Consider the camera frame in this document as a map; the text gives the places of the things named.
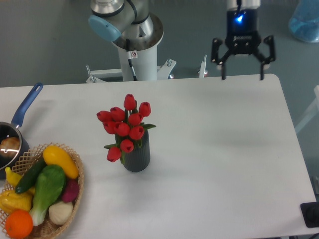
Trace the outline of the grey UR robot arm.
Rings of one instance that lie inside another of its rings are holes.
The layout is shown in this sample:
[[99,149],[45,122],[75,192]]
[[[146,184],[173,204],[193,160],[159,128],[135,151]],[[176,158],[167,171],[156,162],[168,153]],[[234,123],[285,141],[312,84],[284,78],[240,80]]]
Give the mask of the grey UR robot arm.
[[[212,40],[211,62],[226,79],[226,61],[232,55],[254,55],[260,62],[260,79],[264,69],[276,60],[272,35],[261,38],[258,32],[259,0],[227,1],[227,34],[224,40]],[[120,70],[89,72],[92,80],[121,74],[124,81],[154,81],[171,78],[176,65],[168,59],[157,65],[157,45],[163,37],[163,25],[149,11],[147,0],[93,0],[90,28],[102,39],[112,42],[118,49]]]

